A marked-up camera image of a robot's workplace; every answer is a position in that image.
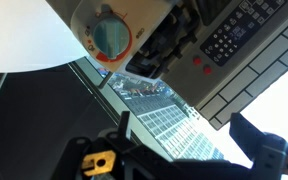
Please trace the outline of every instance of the round dial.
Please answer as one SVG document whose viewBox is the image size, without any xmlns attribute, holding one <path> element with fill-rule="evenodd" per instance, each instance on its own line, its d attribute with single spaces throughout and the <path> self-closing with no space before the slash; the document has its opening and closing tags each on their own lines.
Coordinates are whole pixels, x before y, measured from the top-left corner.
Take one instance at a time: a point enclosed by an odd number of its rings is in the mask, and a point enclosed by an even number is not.
<svg viewBox="0 0 288 180">
<path fill-rule="evenodd" d="M 130 34 L 123 21 L 105 18 L 94 28 L 94 43 L 108 59 L 116 59 L 128 46 Z"/>
</svg>

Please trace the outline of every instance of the red button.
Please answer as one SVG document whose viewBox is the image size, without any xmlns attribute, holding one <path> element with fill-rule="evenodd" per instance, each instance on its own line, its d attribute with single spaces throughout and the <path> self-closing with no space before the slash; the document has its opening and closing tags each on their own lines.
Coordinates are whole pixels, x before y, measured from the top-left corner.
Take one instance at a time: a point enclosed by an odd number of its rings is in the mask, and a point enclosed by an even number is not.
<svg viewBox="0 0 288 180">
<path fill-rule="evenodd" d="M 202 63 L 202 59 L 201 58 L 194 58 L 193 63 L 195 65 L 200 65 Z"/>
<path fill-rule="evenodd" d="M 204 74 L 209 75 L 212 73 L 212 69 L 209 66 L 204 67 Z"/>
</svg>

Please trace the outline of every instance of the keypad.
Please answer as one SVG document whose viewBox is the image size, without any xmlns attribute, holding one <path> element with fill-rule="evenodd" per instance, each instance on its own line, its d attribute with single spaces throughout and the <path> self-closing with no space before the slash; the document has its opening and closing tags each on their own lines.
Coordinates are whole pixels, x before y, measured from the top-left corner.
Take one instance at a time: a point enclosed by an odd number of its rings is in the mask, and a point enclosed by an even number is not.
<svg viewBox="0 0 288 180">
<path fill-rule="evenodd" d="M 201 50 L 218 66 L 223 66 L 286 2 L 242 1 L 201 45 Z"/>
</svg>

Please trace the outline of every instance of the white curved surface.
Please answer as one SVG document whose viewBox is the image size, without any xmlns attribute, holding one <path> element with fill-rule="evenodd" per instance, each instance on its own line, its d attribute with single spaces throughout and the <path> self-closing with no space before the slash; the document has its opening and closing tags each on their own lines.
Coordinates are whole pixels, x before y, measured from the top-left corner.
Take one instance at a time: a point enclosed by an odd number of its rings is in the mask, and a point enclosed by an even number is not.
<svg viewBox="0 0 288 180">
<path fill-rule="evenodd" d="M 0 72 L 45 69 L 86 55 L 45 0 L 0 0 Z"/>
</svg>

